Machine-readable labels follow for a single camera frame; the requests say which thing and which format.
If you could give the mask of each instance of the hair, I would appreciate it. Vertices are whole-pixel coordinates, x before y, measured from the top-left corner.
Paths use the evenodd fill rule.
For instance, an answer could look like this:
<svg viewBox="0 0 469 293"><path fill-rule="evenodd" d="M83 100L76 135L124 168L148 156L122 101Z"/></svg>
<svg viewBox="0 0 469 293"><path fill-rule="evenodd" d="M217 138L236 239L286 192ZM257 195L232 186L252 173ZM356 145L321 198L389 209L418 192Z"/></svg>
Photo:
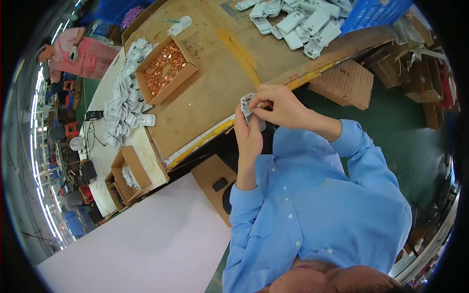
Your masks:
<svg viewBox="0 0 469 293"><path fill-rule="evenodd" d="M44 45L51 45L52 38L50 36L44 37L41 41L41 44L38 47L38 51L36 53L36 63L39 63L39 55L45 50Z"/></svg>

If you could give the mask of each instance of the factory floor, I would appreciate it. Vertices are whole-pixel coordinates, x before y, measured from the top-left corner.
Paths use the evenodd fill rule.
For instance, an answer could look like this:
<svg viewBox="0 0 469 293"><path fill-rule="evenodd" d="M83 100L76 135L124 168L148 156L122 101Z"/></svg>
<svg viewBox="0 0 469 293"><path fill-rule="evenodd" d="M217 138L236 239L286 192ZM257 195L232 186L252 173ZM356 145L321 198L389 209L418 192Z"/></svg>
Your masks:
<svg viewBox="0 0 469 293"><path fill-rule="evenodd" d="M84 79L83 96L76 110L77 120L83 121L98 84L97 80ZM423 210L431 210L447 174L447 167L444 164L447 149L445 125L440 131L425 128L422 106L404 96L399 88L387 90L377 76L371 93L370 106L365 111L353 106L341 107L308 90L306 85L296 89L294 93L303 104L318 113L360 122L374 143L381 147L388 167L396 175L401 192L407 200ZM232 138L228 135L225 138L217 138L204 148L221 149L217 145L223 144L226 153L227 139ZM230 142L228 145L234 148L236 146L235 142ZM194 155L199 157L204 148ZM227 249L205 293L222 292L221 276L228 253Z"/></svg>

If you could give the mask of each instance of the white table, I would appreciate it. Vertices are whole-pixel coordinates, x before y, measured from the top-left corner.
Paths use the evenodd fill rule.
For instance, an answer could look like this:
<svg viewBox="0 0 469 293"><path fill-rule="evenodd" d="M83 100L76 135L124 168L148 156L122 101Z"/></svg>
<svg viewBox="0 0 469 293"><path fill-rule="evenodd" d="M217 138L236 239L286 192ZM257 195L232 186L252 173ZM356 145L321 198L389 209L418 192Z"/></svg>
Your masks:
<svg viewBox="0 0 469 293"><path fill-rule="evenodd" d="M112 95L114 81L124 62L124 49L121 49L96 89L93 100L88 107L88 111L102 111L104 109L104 104ZM88 121L83 123L80 130L81 137L86 135L90 123L91 122ZM104 143L103 133L106 122L104 119L100 119L98 121L94 121L93 125L96 137ZM93 139L93 134L90 132L88 141L90 144L89 148L92 146L92 149L89 151L89 159L93 162L98 176L89 184L89 187L91 193L93 193L93 197L99 211L103 216L106 216L117 210L105 183L106 177L111 172L111 164L114 161L117 150L111 146L103 147L97 140L95 140L93 146ZM150 190L167 183L166 172L158 165L157 157L153 151L144 127L140 126L135 128L132 130L129 137L123 137L123 144L124 146L132 145L134 147L140 162L152 182ZM86 154L81 154L80 159L86 159Z"/></svg>

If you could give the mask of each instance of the wooden table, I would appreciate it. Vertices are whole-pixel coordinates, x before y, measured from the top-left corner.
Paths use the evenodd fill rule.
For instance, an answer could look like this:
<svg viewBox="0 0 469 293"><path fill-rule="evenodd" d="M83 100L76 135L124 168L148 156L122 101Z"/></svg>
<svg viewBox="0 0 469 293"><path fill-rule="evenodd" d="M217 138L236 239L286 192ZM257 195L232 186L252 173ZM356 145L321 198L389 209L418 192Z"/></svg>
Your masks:
<svg viewBox="0 0 469 293"><path fill-rule="evenodd" d="M352 32L335 39L312 60L302 50L291 51L284 40L261 35L249 19L250 9L237 11L236 2L168 0L125 44L128 49L143 37L152 44L160 42L173 24L163 19L185 15L192 19L176 38L192 54L199 71L149 111L156 115L149 135L167 170L232 127L235 106L260 83L283 84L293 90L350 56L392 39L383 27ZM283 16L269 21L277 23Z"/></svg>

